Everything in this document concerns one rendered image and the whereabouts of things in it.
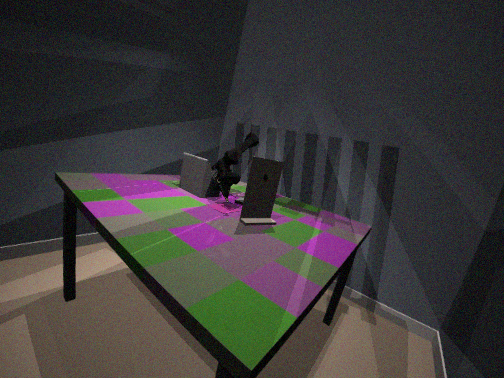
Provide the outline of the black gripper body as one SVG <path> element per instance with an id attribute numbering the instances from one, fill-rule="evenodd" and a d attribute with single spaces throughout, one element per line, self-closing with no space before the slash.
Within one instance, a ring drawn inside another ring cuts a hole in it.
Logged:
<path id="1" fill-rule="evenodd" d="M 219 188 L 217 188 L 217 186 L 221 185 L 222 182 L 233 182 L 233 179 L 232 178 L 235 178 L 235 180 L 238 180 L 239 179 L 239 174 L 238 173 L 235 173 L 235 172 L 230 172 L 230 168 L 229 167 L 221 167 L 219 168 L 219 171 L 217 172 L 217 174 L 219 174 L 219 179 L 218 181 L 220 181 L 219 183 L 216 183 L 215 185 L 213 185 L 213 190 L 219 190 Z"/>

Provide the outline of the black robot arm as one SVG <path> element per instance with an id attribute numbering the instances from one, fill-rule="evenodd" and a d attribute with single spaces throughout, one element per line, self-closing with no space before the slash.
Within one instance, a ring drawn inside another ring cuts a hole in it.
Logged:
<path id="1" fill-rule="evenodd" d="M 247 148 L 251 148 L 253 146 L 256 146 L 259 143 L 259 140 L 260 139 L 254 134 L 254 132 L 253 133 L 250 132 L 246 135 L 245 141 L 240 146 L 238 146 L 237 148 L 233 148 L 231 150 L 226 151 L 224 153 L 225 155 L 223 156 L 223 158 L 220 158 L 218 160 L 218 162 L 215 163 L 211 167 L 216 179 L 219 179 L 219 174 L 217 174 L 217 171 L 219 171 L 219 168 L 221 168 L 221 167 L 229 167 L 230 168 L 230 165 L 237 164 L 239 161 L 238 159 L 241 157 L 241 154 Z M 215 168 L 214 168 L 214 166 L 215 166 Z M 239 183 L 240 178 L 241 178 L 240 176 L 239 176 L 238 180 L 235 180 L 235 178 L 232 178 L 234 184 Z"/>

